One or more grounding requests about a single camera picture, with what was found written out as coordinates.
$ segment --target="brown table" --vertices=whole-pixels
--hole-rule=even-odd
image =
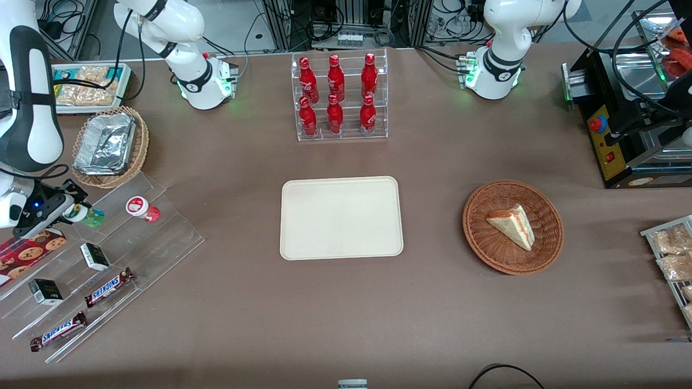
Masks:
[[[290,55],[252,57],[237,98],[212,111],[191,108],[165,63],[150,62],[132,102],[152,133],[144,170],[207,241],[61,363],[0,334],[0,388],[335,388],[356,377],[465,388],[498,362],[548,388],[689,388],[692,344],[664,342],[684,322],[638,232],[692,213],[692,191],[602,188],[562,99],[559,66],[581,51],[537,45],[510,96],[485,101],[418,52],[389,50],[389,139],[331,145],[295,139]],[[83,122],[60,119],[69,145]],[[286,181],[376,175],[399,182],[400,256],[281,258]],[[502,275],[463,238],[467,196],[496,179],[537,187],[561,213],[565,247],[545,272]]]

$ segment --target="red button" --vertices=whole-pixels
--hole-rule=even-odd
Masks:
[[[603,121],[600,118],[591,119],[589,129],[593,132],[598,132],[603,127]]]

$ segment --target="brown wicker basket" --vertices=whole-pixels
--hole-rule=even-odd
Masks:
[[[127,171],[120,176],[87,176],[73,170],[75,178],[80,183],[88,186],[95,186],[102,189],[112,189],[121,183],[127,182],[134,177],[144,165],[144,160],[147,158],[147,147],[149,147],[149,130],[147,123],[144,123],[142,116],[130,107],[118,107],[107,111],[99,112],[95,116],[129,114],[137,120],[137,127],[134,131],[134,140],[132,141],[132,152],[129,159],[129,167]],[[84,123],[82,130],[77,136],[77,141],[72,148],[72,158],[77,158],[77,152],[82,144],[84,130],[87,128],[87,123]]]
[[[488,214],[521,204],[536,241],[526,251],[486,220]],[[565,239],[562,220],[546,196],[519,181],[494,181],[473,192],[464,206],[464,234],[475,253],[494,269],[526,275],[544,271],[560,255]]]

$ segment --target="red bottle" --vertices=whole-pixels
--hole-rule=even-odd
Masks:
[[[377,112],[372,105],[371,94],[368,94],[363,101],[365,104],[361,107],[361,134],[371,136],[375,132],[375,115]]]
[[[310,99],[310,103],[317,104],[320,101],[320,93],[317,92],[317,77],[310,69],[310,61],[307,57],[301,57],[298,63],[300,63],[300,88],[303,90],[303,95]]]
[[[317,136],[317,116],[315,110],[310,107],[310,102],[305,96],[300,96],[300,124],[303,127],[303,132],[308,138]]]
[[[329,95],[329,106],[327,107],[327,116],[329,116],[329,130],[334,135],[341,134],[344,126],[344,110],[339,104],[339,99],[335,94]]]
[[[377,91],[377,68],[375,68],[375,54],[365,54],[365,66],[361,73],[361,93],[365,98],[369,93],[372,95]]]
[[[332,54],[329,56],[329,93],[335,94],[339,101],[346,99],[346,85],[344,82],[344,70],[339,65],[339,56]]]

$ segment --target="black box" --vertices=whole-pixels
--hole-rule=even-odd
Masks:
[[[97,271],[106,271],[111,266],[99,246],[93,243],[85,243],[80,246],[80,249],[82,250],[82,257],[84,257],[86,265],[90,268]]]
[[[29,289],[39,304],[58,305],[62,302],[62,295],[57,290],[55,281],[35,278],[29,282]]]

